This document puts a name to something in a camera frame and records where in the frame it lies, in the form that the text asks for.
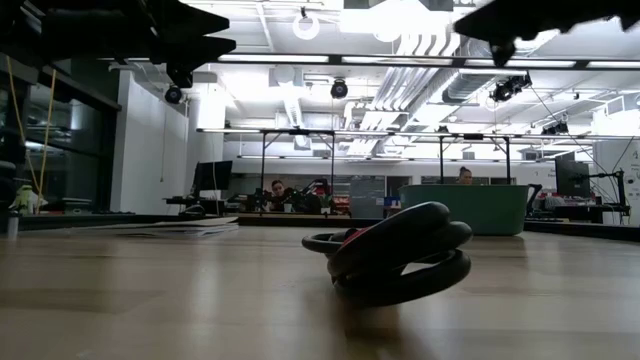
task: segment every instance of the green planter box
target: green planter box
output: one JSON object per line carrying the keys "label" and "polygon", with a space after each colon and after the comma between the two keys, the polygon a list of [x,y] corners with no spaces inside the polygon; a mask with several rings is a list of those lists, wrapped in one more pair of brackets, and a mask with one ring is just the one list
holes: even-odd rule
{"label": "green planter box", "polygon": [[528,186],[518,185],[409,185],[400,188],[400,201],[404,209],[437,201],[475,235],[513,236],[524,229],[528,193]]}

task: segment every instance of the pole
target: pole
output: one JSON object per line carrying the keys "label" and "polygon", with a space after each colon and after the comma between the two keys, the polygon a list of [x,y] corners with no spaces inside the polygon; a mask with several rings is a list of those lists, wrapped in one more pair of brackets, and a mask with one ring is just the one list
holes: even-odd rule
{"label": "pole", "polygon": [[511,185],[511,149],[510,149],[510,141],[509,138],[504,138],[504,141],[507,144],[507,149],[505,153],[507,154],[507,184]]}
{"label": "pole", "polygon": [[[262,170],[260,171],[260,190],[264,192],[264,157],[265,152],[267,151],[267,132],[262,133]],[[260,216],[264,212],[264,208],[262,206],[262,202],[260,202]]]}
{"label": "pole", "polygon": [[333,134],[333,137],[331,140],[331,196],[333,196],[333,169],[334,169],[334,164],[336,159],[335,148],[336,148],[336,135]]}
{"label": "pole", "polygon": [[444,138],[440,136],[440,184],[444,185],[444,149],[442,148],[442,142]]}

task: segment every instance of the yellow rope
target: yellow rope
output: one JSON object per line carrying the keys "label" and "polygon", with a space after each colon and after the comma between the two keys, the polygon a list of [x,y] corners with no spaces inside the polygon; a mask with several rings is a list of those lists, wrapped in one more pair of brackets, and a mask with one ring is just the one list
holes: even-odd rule
{"label": "yellow rope", "polygon": [[[24,129],[22,128],[22,119],[20,118],[20,108],[18,107],[18,97],[16,95],[15,84],[13,83],[13,68],[11,66],[11,58],[7,55],[7,68],[9,70],[9,84],[11,85],[11,94],[13,95],[13,106],[16,112],[16,119],[18,120],[18,129],[20,129],[20,138],[22,140],[22,145],[27,146],[27,138],[24,134]],[[31,163],[31,157],[29,153],[26,154],[27,164],[29,165],[29,170],[31,170],[31,179],[33,180],[33,185],[35,186],[38,193],[40,193],[40,184],[36,180],[36,173],[33,170],[33,164]]]}
{"label": "yellow rope", "polygon": [[44,186],[44,170],[47,166],[47,146],[49,145],[49,128],[51,127],[51,116],[53,115],[53,94],[56,91],[56,75],[58,72],[53,69],[51,77],[51,97],[49,98],[49,115],[47,116],[47,127],[44,132],[44,147],[42,148],[42,166],[40,167],[40,191],[38,191],[38,202],[36,203],[36,214],[40,214],[40,203],[42,202],[42,190]]}

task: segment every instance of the person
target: person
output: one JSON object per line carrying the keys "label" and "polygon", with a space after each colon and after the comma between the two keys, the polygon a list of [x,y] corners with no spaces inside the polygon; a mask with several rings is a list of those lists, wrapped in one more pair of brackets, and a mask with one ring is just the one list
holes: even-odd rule
{"label": "person", "polygon": [[269,206],[269,210],[271,211],[284,211],[284,200],[285,195],[285,187],[282,183],[282,180],[273,180],[271,182],[271,196],[273,200],[271,201],[271,205]]}
{"label": "person", "polygon": [[473,174],[471,170],[466,167],[460,168],[460,175],[458,176],[458,184],[460,185],[471,185],[473,184]]}

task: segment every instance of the desk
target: desk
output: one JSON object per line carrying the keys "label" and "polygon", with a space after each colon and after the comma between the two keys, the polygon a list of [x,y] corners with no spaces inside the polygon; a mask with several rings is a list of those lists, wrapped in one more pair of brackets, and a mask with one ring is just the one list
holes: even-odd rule
{"label": "desk", "polygon": [[279,218],[279,219],[350,219],[349,215],[321,215],[321,214],[299,214],[299,213],[279,213],[279,212],[246,212],[237,214],[227,214],[227,216],[245,218]]}
{"label": "desk", "polygon": [[602,360],[640,351],[637,244],[474,237],[463,247],[471,274],[458,285],[356,312],[341,308],[327,259],[300,245],[322,232],[331,230],[240,227],[205,241],[22,234],[20,246],[0,246],[0,359]]}
{"label": "desk", "polygon": [[567,218],[571,221],[589,221],[592,224],[603,224],[603,213],[621,213],[625,210],[624,207],[615,205],[580,205],[556,206],[553,212],[557,218]]}

